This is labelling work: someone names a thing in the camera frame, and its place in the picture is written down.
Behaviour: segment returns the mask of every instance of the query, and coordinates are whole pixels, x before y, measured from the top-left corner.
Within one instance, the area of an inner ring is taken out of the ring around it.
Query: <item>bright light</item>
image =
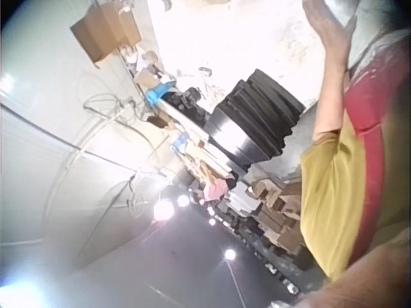
[[[190,205],[190,198],[188,198],[186,194],[182,194],[177,199],[177,204],[179,205],[179,207],[187,207],[188,205]]]
[[[9,74],[5,74],[0,80],[0,89],[9,94],[14,86],[14,78],[11,77]]]
[[[0,287],[0,306],[2,308],[44,307],[39,289],[29,283],[11,284]]]
[[[227,249],[224,253],[224,257],[227,260],[233,261],[236,258],[236,252],[232,249]]]
[[[174,206],[168,200],[160,200],[154,205],[154,219],[169,220],[174,215]]]
[[[211,216],[214,216],[216,214],[216,211],[212,207],[208,207],[207,211]]]

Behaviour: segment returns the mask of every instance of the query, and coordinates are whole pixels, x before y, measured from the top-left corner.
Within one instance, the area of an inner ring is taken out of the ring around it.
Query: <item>warehouse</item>
[[[352,71],[392,27],[386,1],[357,2],[326,1],[357,16]],[[0,304],[8,286],[34,307],[320,289],[300,157],[323,72],[300,0],[21,1],[2,16]]]

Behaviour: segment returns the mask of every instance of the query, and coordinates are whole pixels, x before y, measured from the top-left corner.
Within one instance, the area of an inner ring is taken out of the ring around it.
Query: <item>red apron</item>
[[[410,73],[410,37],[376,56],[353,80],[344,106],[365,147],[365,198],[360,229],[349,265],[369,249],[381,210],[384,146],[381,122],[398,87]]]

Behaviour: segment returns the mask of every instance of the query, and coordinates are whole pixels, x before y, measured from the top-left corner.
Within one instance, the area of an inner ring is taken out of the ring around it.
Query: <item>brown cardboard box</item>
[[[121,45],[133,46],[141,41],[132,12],[119,14],[120,9],[117,3],[95,6],[70,28],[94,63]]]

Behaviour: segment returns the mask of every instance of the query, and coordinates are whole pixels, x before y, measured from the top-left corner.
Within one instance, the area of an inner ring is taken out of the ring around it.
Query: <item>yellow shirt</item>
[[[409,104],[384,117],[384,184],[381,213],[369,250],[410,225]],[[347,115],[340,134],[329,133],[301,157],[301,232],[308,249],[332,280],[347,268],[365,196],[365,149]]]
[[[365,150],[344,118],[301,157],[301,232],[329,278],[347,267],[360,226],[365,193]]]

